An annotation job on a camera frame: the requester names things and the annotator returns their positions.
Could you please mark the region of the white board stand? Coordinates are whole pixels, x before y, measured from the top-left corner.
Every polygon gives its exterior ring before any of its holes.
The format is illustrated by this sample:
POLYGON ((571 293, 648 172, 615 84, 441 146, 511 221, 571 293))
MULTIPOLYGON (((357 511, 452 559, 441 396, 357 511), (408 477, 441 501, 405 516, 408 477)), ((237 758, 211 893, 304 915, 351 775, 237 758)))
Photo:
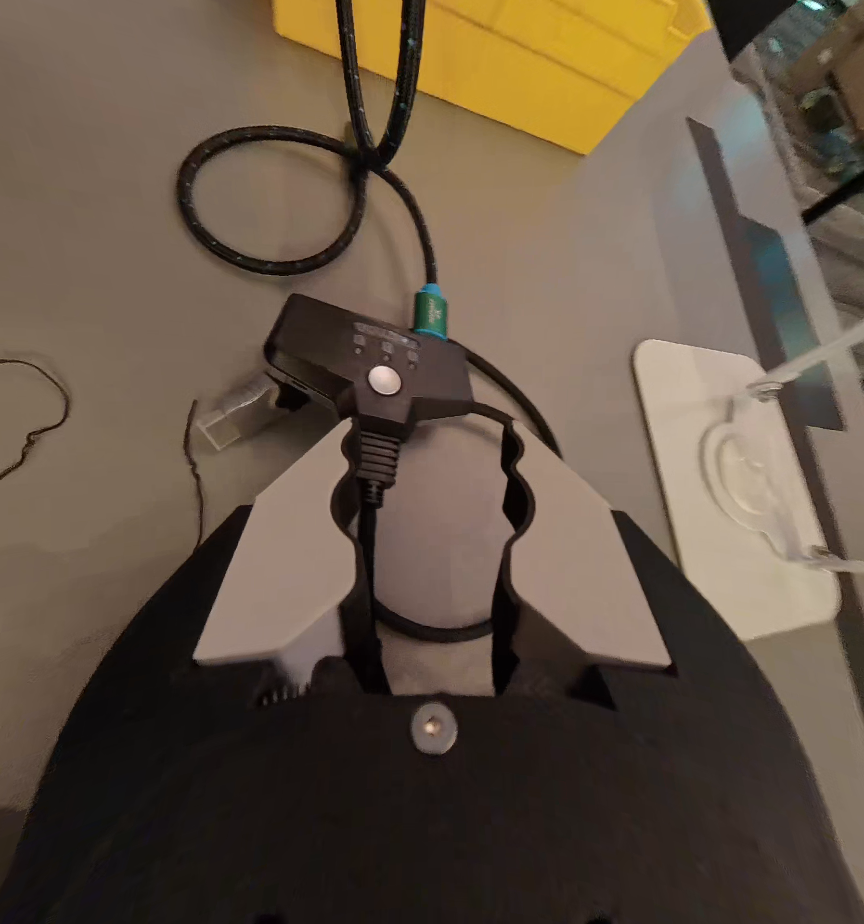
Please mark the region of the white board stand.
POLYGON ((742 641, 834 620, 839 575, 781 391, 864 341, 864 320, 765 371, 736 353, 648 339, 632 357, 680 568, 742 641))

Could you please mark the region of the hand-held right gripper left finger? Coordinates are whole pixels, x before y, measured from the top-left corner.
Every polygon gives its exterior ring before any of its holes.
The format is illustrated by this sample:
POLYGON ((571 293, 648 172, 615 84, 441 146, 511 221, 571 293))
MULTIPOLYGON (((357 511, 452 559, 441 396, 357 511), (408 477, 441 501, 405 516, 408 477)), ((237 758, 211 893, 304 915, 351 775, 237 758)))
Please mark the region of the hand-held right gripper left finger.
POLYGON ((326 657, 388 694, 356 535, 359 430, 338 423, 260 493, 193 652, 196 664, 267 662, 293 687, 326 657))

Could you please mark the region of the yellow plastic bin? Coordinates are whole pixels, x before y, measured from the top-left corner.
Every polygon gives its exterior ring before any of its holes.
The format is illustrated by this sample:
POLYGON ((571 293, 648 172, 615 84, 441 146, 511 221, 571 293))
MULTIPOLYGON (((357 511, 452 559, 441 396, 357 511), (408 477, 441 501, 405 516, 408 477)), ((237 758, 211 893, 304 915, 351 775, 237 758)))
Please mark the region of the yellow plastic bin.
POLYGON ((589 154, 699 35, 700 1, 425 3, 417 91, 589 154))

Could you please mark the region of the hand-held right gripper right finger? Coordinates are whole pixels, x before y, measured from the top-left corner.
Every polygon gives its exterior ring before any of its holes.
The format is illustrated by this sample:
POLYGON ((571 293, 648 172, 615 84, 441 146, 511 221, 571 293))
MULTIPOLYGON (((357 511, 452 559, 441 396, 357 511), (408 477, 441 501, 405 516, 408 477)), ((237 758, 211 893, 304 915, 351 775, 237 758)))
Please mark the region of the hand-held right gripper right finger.
POLYGON ((578 692, 601 667, 669 673, 657 626, 611 505, 525 425, 504 425, 502 512, 511 532, 491 608, 496 695, 525 662, 578 692))

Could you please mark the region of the thin black thread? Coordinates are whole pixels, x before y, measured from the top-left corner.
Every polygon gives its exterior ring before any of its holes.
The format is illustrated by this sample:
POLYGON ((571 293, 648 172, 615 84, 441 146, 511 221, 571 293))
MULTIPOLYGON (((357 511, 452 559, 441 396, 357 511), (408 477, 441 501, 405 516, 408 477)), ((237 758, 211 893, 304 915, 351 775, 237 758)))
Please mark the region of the thin black thread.
POLYGON ((65 386, 65 384, 53 373, 31 360, 17 357, 0 357, 0 367, 19 367, 37 373, 56 390, 61 400, 61 413, 55 422, 37 427, 25 434, 24 443, 22 444, 22 448, 16 460, 0 471, 1 482, 24 466, 43 437, 50 433, 55 433, 66 424, 72 410, 72 397, 67 386, 65 386))
POLYGON ((197 408, 198 400, 193 399, 187 413, 181 437, 182 456, 187 465, 192 480, 193 497, 195 503, 195 535, 193 552, 196 552, 201 548, 206 533, 205 489, 193 450, 193 427, 196 420, 197 408))

